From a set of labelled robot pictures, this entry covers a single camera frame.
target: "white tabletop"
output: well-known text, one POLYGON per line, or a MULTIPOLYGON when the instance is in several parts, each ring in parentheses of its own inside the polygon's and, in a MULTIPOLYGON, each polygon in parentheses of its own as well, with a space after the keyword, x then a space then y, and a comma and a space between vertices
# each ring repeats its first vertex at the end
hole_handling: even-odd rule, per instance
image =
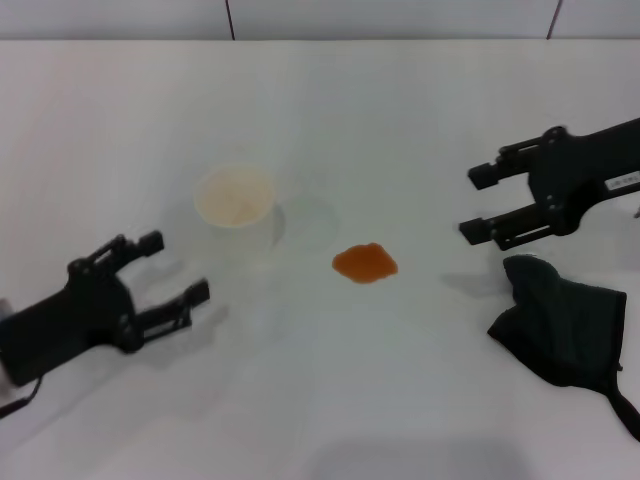
MULTIPOLYGON (((212 289, 191 332, 48 375, 0 424, 0 478, 630 478, 639 445, 604 397, 544 383, 486 335, 513 304, 504 254, 455 226, 531 202, 524 178, 475 191, 470 167, 557 124, 639 117, 639 88, 637 42, 0 43, 0 296, 24 308, 70 260, 155 228, 166 251, 123 275, 139 305, 201 275, 212 289), (235 161, 278 185, 241 239, 191 202, 235 161), (332 270, 369 242, 398 275, 332 270)), ((520 249, 629 294, 636 405, 639 203, 520 249)))

